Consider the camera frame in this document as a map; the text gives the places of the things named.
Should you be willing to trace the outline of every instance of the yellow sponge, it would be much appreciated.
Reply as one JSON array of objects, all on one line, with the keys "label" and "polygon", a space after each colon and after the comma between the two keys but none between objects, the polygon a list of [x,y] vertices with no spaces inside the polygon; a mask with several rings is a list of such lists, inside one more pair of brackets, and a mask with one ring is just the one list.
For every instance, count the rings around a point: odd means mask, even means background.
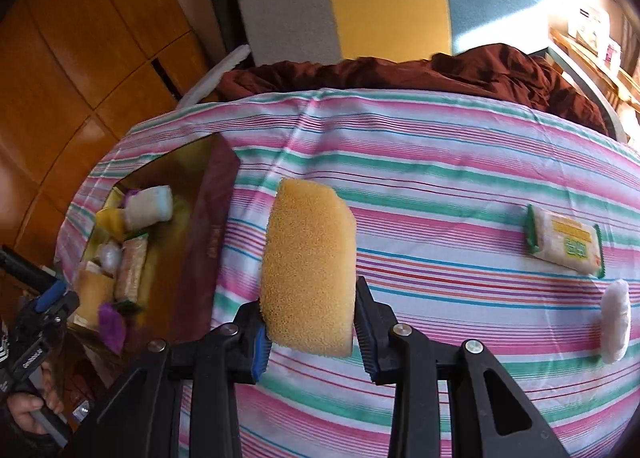
[{"label": "yellow sponge", "polygon": [[122,243],[126,235],[124,209],[107,207],[95,213],[95,226],[107,231],[116,241]]},{"label": "yellow sponge", "polygon": [[296,350],[351,355],[356,221],[331,187],[284,179],[271,210],[260,309],[269,338]]}]

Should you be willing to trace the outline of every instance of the table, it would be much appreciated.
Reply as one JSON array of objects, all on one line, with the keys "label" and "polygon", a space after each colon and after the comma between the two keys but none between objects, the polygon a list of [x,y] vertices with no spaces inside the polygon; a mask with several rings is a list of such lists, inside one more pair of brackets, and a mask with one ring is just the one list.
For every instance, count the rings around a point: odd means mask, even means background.
[{"label": "table", "polygon": [[[202,104],[140,124],[98,165],[60,233],[66,271],[116,172],[214,132],[241,167],[212,326],[257,297],[278,181],[325,183],[356,217],[357,272],[376,300],[433,339],[483,340],[572,456],[606,455],[640,400],[638,154],[561,118],[458,94],[322,89]],[[82,201],[87,194],[94,199]],[[528,203],[597,222],[607,277],[527,256]],[[624,359],[605,366],[599,302],[619,277],[630,284],[631,343]],[[244,456],[386,456],[393,396],[393,387],[369,382],[357,345],[347,359],[274,346],[260,384],[237,388]],[[444,386],[440,401],[450,456]]]},{"label": "table", "polygon": [[569,53],[573,53],[582,62],[586,63],[588,67],[599,73],[604,77],[607,86],[614,88],[616,96],[620,102],[625,102],[633,108],[640,110],[640,86],[635,80],[625,72],[622,68],[618,70],[618,73],[613,73],[609,67],[604,63],[604,60],[599,59],[586,47],[579,44],[571,37],[562,35],[557,30],[551,29],[551,37],[556,44],[564,47]]}]

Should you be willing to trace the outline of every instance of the open box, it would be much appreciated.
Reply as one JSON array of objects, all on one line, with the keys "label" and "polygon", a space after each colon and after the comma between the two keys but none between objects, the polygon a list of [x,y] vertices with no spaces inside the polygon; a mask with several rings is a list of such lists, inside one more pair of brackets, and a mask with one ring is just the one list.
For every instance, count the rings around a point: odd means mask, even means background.
[{"label": "open box", "polygon": [[[221,134],[212,134],[171,151],[120,180],[104,206],[118,207],[130,189],[168,185],[174,198],[170,221],[148,232],[148,248],[138,289],[141,311],[132,317],[142,339],[170,342],[201,337],[209,330],[226,216],[240,161]],[[83,263],[92,260],[109,235],[94,228]],[[74,323],[82,342],[100,349],[97,334]]]}]

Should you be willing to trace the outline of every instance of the white cotton pad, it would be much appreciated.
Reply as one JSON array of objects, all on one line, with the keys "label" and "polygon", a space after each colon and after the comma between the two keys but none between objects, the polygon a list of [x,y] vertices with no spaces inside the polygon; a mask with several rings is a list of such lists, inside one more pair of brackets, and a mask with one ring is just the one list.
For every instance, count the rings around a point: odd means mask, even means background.
[{"label": "white cotton pad", "polygon": [[629,285],[624,279],[611,283],[600,301],[600,354],[605,364],[625,356],[631,333]]},{"label": "white cotton pad", "polygon": [[174,213],[171,187],[150,187],[130,197],[124,209],[124,221],[129,232],[145,229],[158,221],[169,221]]}]

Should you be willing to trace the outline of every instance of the gray fabric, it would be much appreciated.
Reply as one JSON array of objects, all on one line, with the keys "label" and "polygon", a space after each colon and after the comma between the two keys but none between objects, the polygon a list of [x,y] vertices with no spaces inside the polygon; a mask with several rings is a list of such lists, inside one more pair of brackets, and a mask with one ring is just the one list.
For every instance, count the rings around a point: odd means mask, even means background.
[{"label": "gray fabric", "polygon": [[257,66],[342,60],[330,0],[238,0]]}]

